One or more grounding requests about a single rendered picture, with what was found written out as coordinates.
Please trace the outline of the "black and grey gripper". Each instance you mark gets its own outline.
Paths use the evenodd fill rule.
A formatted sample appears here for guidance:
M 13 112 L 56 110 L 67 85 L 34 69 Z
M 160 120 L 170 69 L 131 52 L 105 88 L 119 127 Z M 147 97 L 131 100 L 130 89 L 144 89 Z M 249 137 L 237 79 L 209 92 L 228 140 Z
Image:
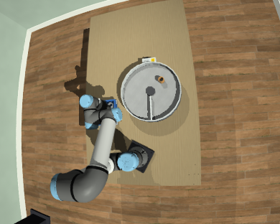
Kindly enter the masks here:
M 100 98 L 98 100 L 99 100 L 99 107 L 97 108 L 97 111 L 102 111 L 111 108 L 105 101 L 100 100 Z

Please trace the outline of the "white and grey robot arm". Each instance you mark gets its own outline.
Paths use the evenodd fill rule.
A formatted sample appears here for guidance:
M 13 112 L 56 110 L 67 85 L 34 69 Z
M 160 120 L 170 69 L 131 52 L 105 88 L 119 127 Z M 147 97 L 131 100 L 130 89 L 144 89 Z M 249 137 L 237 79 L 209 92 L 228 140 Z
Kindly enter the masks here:
M 81 170 L 55 174 L 51 179 L 50 192 L 61 201 L 90 202 L 105 187 L 108 173 L 117 170 L 130 172 L 144 166 L 148 160 L 146 150 L 140 146 L 125 152 L 110 153 L 116 122 L 123 117 L 120 108 L 97 111 L 99 100 L 91 95 L 82 95 L 79 102 L 84 110 L 85 128 L 91 130 L 101 126 L 90 164 Z

